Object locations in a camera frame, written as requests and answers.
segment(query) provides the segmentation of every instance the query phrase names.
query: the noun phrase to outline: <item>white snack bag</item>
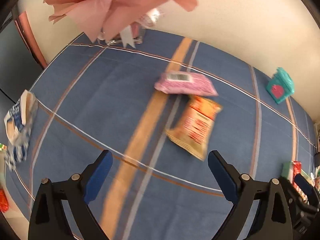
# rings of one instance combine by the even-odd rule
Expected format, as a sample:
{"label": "white snack bag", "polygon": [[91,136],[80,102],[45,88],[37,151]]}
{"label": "white snack bag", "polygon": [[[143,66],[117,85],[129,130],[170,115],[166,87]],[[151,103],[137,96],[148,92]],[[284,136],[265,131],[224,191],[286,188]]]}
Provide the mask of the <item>white snack bag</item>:
{"label": "white snack bag", "polygon": [[18,102],[4,117],[9,139],[5,162],[14,170],[17,162],[25,161],[34,118],[38,110],[38,100],[33,93],[25,90]]}

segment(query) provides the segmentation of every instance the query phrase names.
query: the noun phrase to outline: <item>pink snack package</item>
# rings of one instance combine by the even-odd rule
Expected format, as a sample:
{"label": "pink snack package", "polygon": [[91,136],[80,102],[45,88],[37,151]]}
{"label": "pink snack package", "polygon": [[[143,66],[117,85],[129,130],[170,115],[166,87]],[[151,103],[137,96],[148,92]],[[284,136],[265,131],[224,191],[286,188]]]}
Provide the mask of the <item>pink snack package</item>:
{"label": "pink snack package", "polygon": [[162,73],[155,89],[166,94],[217,96],[218,93],[208,78],[199,73],[170,71]]}

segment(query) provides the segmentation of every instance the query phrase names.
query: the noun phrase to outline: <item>yellow snack bag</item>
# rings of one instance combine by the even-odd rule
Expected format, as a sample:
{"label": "yellow snack bag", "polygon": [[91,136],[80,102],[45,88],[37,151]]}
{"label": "yellow snack bag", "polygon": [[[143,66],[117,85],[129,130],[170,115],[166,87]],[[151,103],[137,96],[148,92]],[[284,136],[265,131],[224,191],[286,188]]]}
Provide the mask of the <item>yellow snack bag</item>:
{"label": "yellow snack bag", "polygon": [[218,103],[199,96],[190,96],[175,128],[166,131],[171,141],[204,161],[214,120],[222,110]]}

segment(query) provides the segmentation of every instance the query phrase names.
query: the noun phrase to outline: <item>white wall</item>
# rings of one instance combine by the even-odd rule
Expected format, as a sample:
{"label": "white wall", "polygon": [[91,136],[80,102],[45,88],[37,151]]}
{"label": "white wall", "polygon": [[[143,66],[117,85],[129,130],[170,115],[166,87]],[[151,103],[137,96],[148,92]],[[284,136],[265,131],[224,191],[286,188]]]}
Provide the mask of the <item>white wall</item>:
{"label": "white wall", "polygon": [[48,17],[54,13],[53,7],[43,0],[19,0],[19,12],[27,12],[30,27],[36,42],[49,64],[51,60],[77,35],[77,26],[67,17],[53,24]]}
{"label": "white wall", "polygon": [[[52,26],[47,17],[53,10],[42,0],[21,0],[19,6],[26,8],[46,59],[78,34],[66,18]],[[190,13],[174,2],[162,9],[158,30],[211,44],[269,76],[283,67],[295,82],[293,97],[320,120],[320,29],[300,0],[199,0]]]}

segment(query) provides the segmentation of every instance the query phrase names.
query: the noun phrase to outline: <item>white ribbon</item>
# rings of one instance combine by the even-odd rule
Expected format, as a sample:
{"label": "white ribbon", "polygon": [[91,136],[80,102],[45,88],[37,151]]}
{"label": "white ribbon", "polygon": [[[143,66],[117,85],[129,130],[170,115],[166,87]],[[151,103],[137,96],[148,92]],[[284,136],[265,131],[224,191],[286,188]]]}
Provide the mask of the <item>white ribbon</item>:
{"label": "white ribbon", "polygon": [[133,41],[131,25],[128,25],[122,31],[120,31],[120,37],[124,48],[127,46],[127,44],[133,48],[136,48]]}

